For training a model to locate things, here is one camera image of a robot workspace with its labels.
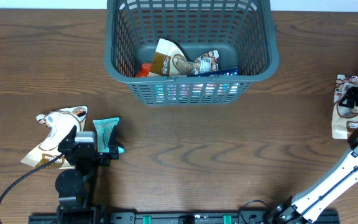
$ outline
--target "teal snack package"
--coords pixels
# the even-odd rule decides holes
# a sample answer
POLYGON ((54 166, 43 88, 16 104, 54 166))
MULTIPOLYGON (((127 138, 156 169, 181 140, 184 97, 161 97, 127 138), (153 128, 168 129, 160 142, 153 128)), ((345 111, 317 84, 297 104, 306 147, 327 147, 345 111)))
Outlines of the teal snack package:
MULTIPOLYGON (((93 120, 98 137, 98 152, 109 152, 108 142, 112 129, 117 126, 119 118, 109 118, 103 120, 93 120)), ((118 147, 118 152, 123 153, 124 149, 118 147)))

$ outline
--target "gray plastic basket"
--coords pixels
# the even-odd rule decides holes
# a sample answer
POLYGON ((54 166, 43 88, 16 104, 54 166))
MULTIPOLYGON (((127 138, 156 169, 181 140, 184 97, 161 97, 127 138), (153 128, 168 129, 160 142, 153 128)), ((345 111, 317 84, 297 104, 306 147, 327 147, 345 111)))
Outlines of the gray plastic basket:
POLYGON ((278 67, 270 1, 108 0, 104 64, 147 105, 231 103, 278 67), (240 75, 134 78, 160 38, 189 61, 217 50, 219 69, 238 67, 240 75))

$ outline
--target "wooden table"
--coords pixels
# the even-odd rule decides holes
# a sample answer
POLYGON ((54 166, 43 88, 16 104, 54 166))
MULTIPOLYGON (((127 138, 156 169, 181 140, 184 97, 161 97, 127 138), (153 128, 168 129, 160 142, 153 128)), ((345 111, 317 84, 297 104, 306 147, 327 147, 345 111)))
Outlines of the wooden table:
MULTIPOLYGON (((331 138, 336 75, 358 74, 358 13, 274 12, 277 73, 224 106, 149 108, 103 65, 106 11, 0 10, 0 195, 32 167, 20 160, 48 134, 39 113, 88 105, 120 116, 127 152, 101 169, 96 203, 138 211, 236 210, 307 189, 347 149, 331 138)), ((3 223, 54 212, 42 170, 1 206, 3 223)), ((331 206, 358 223, 358 184, 331 206)))

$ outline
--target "brown and white snack bag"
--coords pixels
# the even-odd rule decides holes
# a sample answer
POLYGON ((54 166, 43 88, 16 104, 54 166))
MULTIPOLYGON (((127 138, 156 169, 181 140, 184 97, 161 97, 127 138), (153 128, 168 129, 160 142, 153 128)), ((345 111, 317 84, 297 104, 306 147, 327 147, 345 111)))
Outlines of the brown and white snack bag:
POLYGON ((358 106, 347 108, 339 106, 339 100, 351 87, 358 87, 358 77, 338 75, 334 91, 334 109, 331 127, 334 139, 347 139, 358 128, 358 106))
MULTIPOLYGON (((77 132, 83 131, 87 115, 87 106, 64 108, 38 115, 36 117, 37 121, 49 128, 50 132, 45 140, 33 148, 21 162, 32 167, 39 167, 56 158, 60 155, 60 152, 57 151, 59 143, 66 137, 74 125, 77 127, 77 132)), ((73 166, 62 156, 48 168, 66 169, 73 168, 73 166)))
POLYGON ((160 39, 150 66, 149 77, 197 75, 217 70, 218 51, 210 51, 204 55, 198 57, 196 62, 189 62, 176 44, 160 39))

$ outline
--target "white wall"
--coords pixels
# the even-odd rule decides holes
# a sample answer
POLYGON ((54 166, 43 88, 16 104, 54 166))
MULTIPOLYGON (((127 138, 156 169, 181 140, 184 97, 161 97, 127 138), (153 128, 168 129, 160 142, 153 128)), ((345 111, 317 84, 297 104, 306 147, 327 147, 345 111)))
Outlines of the white wall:
MULTIPOLYGON (((276 11, 358 12, 358 0, 270 0, 276 11)), ((0 8, 105 9, 106 0, 0 0, 0 8)))

